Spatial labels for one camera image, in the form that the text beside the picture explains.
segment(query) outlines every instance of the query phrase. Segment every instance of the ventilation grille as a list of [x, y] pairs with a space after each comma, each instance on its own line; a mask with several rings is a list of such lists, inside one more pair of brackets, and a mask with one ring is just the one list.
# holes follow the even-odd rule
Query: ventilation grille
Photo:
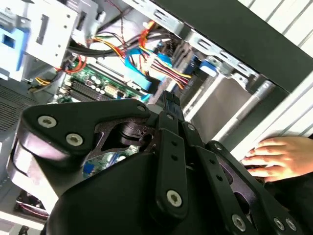
[[0, 85], [0, 136], [14, 126], [21, 112], [37, 102]]

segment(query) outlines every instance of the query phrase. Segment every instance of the bolt head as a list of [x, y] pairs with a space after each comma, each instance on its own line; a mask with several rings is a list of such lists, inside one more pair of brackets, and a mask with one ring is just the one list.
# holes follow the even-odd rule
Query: bolt head
[[215, 146], [218, 150], [222, 150], [222, 147], [221, 147], [218, 143], [215, 143], [214, 146]]
[[78, 135], [78, 134], [68, 134], [66, 136], [66, 140], [68, 142], [68, 144], [72, 145], [72, 146], [80, 146], [83, 144], [83, 138]]
[[167, 116], [170, 120], [173, 120], [173, 119], [174, 119], [173, 116], [170, 115], [170, 114], [167, 114], [166, 116]]
[[137, 109], [139, 109], [139, 110], [142, 111], [142, 112], [145, 112], [145, 111], [146, 111], [146, 109], [145, 109], [144, 107], [142, 107], [141, 105], [138, 105], [138, 106], [137, 106]]
[[239, 229], [241, 232], [246, 231], [246, 224], [239, 215], [233, 214], [231, 219], [234, 225], [237, 227], [237, 229]]
[[274, 222], [275, 222], [276, 226], [277, 226], [281, 231], [285, 230], [285, 226], [283, 225], [283, 223], [282, 223], [279, 219], [274, 218]]
[[168, 190], [166, 197], [168, 202], [171, 203], [173, 207], [180, 207], [182, 205], [182, 199], [178, 192], [174, 190]]
[[52, 128], [57, 125], [56, 119], [50, 116], [41, 116], [37, 119], [37, 122], [45, 128]]
[[192, 131], [195, 130], [195, 127], [194, 127], [193, 125], [191, 125], [191, 124], [188, 124], [187, 126], [188, 126], [188, 128], [189, 128], [190, 130], [192, 130]]
[[294, 224], [289, 218], [286, 219], [286, 223], [288, 224], [288, 226], [289, 226], [292, 230], [297, 231], [297, 227], [295, 226], [295, 224]]

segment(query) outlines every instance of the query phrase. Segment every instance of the fingers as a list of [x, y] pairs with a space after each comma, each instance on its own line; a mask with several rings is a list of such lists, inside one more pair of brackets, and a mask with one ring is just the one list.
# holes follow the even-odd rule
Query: fingers
[[286, 137], [271, 138], [258, 143], [256, 148], [264, 146], [281, 146], [286, 145]]
[[284, 178], [280, 177], [280, 176], [266, 177], [266, 178], [264, 178], [264, 182], [265, 183], [267, 183], [267, 182], [274, 182], [274, 181], [283, 180], [283, 179]]
[[283, 175], [284, 168], [282, 166], [275, 165], [266, 168], [250, 169], [248, 171], [252, 176], [269, 177], [267, 180], [274, 180], [272, 177], [280, 177]]
[[257, 155], [283, 155], [286, 154], [287, 148], [285, 145], [281, 146], [264, 146], [252, 149], [247, 157], [257, 156]]
[[282, 161], [282, 155], [274, 155], [274, 156], [255, 156], [244, 158], [241, 160], [243, 165], [280, 165], [285, 166]]

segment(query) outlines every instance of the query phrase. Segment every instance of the human hand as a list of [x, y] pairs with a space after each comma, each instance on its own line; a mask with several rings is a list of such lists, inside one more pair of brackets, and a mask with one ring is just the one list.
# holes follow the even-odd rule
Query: human hand
[[313, 140], [305, 137], [279, 137], [260, 142], [242, 160], [244, 165], [270, 165], [248, 170], [265, 182], [301, 176], [313, 171]]

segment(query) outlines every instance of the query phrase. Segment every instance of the ram slot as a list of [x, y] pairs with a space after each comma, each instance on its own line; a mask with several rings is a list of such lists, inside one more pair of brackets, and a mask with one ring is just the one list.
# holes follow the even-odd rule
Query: ram slot
[[87, 87], [85, 84], [82, 84], [78, 81], [73, 81], [71, 90], [76, 91], [77, 93], [80, 93], [81, 95], [86, 96], [92, 100], [102, 101], [110, 99], [110, 97], [108, 97], [107, 95], [100, 94], [92, 88]]
[[69, 92], [69, 95], [70, 95], [71, 97], [73, 97], [74, 99], [77, 99], [77, 100], [79, 100], [79, 101], [81, 101], [81, 102], [90, 102], [90, 101], [94, 101], [93, 99], [90, 99], [90, 98], [88, 98], [88, 97], [86, 97], [86, 96], [84, 96], [84, 95], [82, 95], [82, 94], [80, 94], [80, 93], [78, 93], [78, 92], [76, 92], [76, 91], [70, 91], [70, 92]]

